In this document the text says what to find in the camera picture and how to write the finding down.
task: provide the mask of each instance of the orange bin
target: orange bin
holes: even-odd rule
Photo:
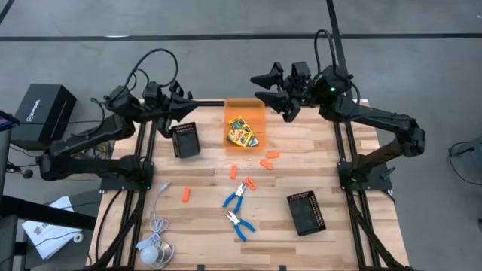
[[[229,142],[226,137],[230,131],[228,121],[237,116],[243,117],[251,127],[259,144],[254,147],[240,147]],[[224,138],[223,146],[229,152],[263,151],[266,147],[266,110],[259,99],[226,99],[224,101]]]

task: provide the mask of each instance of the pliers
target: pliers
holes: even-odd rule
[[[233,200],[236,196],[238,196],[238,203],[236,204],[236,207],[234,208],[234,213],[236,214],[239,211],[239,208],[241,207],[241,202],[243,202],[243,193],[244,190],[246,189],[246,185],[248,185],[245,181],[238,187],[238,190],[235,193],[232,193],[225,201],[223,204],[223,207],[226,207],[231,200]]]
[[[233,224],[234,224],[234,229],[236,230],[236,233],[238,234],[238,236],[239,236],[244,242],[246,242],[246,236],[244,236],[243,233],[241,233],[241,230],[239,229],[239,225],[238,225],[238,224],[243,224],[243,225],[247,226],[248,229],[250,229],[250,230],[253,231],[253,232],[256,231],[256,229],[255,229],[250,223],[244,221],[243,219],[238,219],[238,218],[236,217],[236,215],[233,214],[232,212],[227,211],[226,216],[227,216],[227,218],[229,218],[229,220],[231,220],[231,222],[233,222]]]

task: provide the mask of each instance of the orange plug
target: orange plug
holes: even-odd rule
[[[184,192],[182,193],[182,202],[187,202],[189,200],[189,194],[191,189],[189,187],[184,187]]]
[[[251,190],[254,190],[257,187],[256,184],[253,182],[253,179],[251,179],[251,177],[246,177],[246,183],[249,186],[249,188],[251,188]]]
[[[266,158],[268,159],[277,157],[279,157],[279,151],[268,151],[268,153],[266,154]]]
[[[261,161],[259,163],[260,163],[260,165],[264,166],[265,168],[267,168],[269,170],[273,169],[273,164],[268,162],[268,160],[261,159]]]
[[[238,173],[238,168],[236,167],[235,164],[231,166],[231,180],[234,180],[236,178],[236,174]]]

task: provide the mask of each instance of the concrete floor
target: concrete floor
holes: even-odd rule
[[[478,0],[334,3],[341,33],[482,32]],[[319,0],[16,0],[0,25],[0,36],[314,32],[319,28],[331,29],[326,3]],[[316,68],[313,43],[308,40],[0,42],[0,108],[15,112],[30,83],[60,83],[79,99],[73,120],[98,119],[98,109],[89,98],[101,98],[122,84],[138,58],[155,47],[176,54],[178,80],[197,98],[252,97],[258,88],[249,83],[249,77],[268,72],[274,61],[288,68],[304,60],[313,71]],[[411,266],[479,270],[482,232],[477,219],[482,218],[482,188],[455,176],[447,148],[482,135],[482,40],[344,40],[343,47],[362,98],[374,107],[417,118],[426,131],[422,156],[390,163],[397,168],[392,183]],[[328,65],[328,45],[320,42],[319,50],[323,65]],[[160,82],[172,75],[172,60],[167,56],[148,59],[143,67]],[[379,135],[382,143],[392,139],[388,133]],[[10,160],[32,162],[14,151]],[[478,172],[463,170],[465,164],[456,163],[466,178],[482,182]],[[46,182],[9,175],[5,194],[47,202],[98,186],[98,181]]]

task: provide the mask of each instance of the white cord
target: white cord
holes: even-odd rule
[[[137,243],[136,248],[139,250],[142,250],[143,248],[147,248],[149,245],[153,245],[156,248],[160,247],[160,234],[167,229],[167,227],[169,226],[169,222],[166,219],[158,218],[156,216],[156,205],[157,205],[157,199],[159,199],[159,195],[165,189],[167,189],[168,186],[170,185],[171,185],[170,182],[163,184],[163,186],[159,189],[159,192],[157,192],[156,199],[154,200],[154,207],[153,207],[154,217],[149,221],[149,227],[151,227],[151,230],[154,233],[146,240],[143,240]],[[164,260],[165,254],[163,254],[158,265],[169,263],[172,260],[172,257],[174,256],[175,246],[174,245],[169,245],[169,246],[171,247],[171,250],[172,250],[171,256],[169,257],[169,259],[167,259],[167,261],[164,262],[163,260]]]

